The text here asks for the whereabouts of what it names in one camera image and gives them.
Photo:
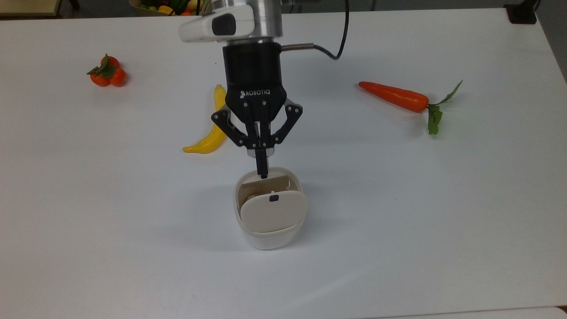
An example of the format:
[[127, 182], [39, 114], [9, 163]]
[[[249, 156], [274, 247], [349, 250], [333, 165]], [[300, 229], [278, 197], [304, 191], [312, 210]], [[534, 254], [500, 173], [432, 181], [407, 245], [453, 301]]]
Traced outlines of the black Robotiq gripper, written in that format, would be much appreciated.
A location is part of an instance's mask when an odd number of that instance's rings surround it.
[[[276, 42], [229, 42], [223, 48], [227, 81], [226, 104], [211, 115], [211, 120], [237, 146], [245, 147], [256, 159], [257, 175], [266, 179], [268, 157], [276, 144], [281, 144], [303, 114], [303, 107], [286, 101], [282, 85], [281, 44]], [[281, 108], [286, 120], [275, 133], [271, 122]], [[231, 121], [231, 115], [244, 124], [251, 123], [252, 133], [246, 135]], [[253, 122], [263, 121], [263, 149]]]

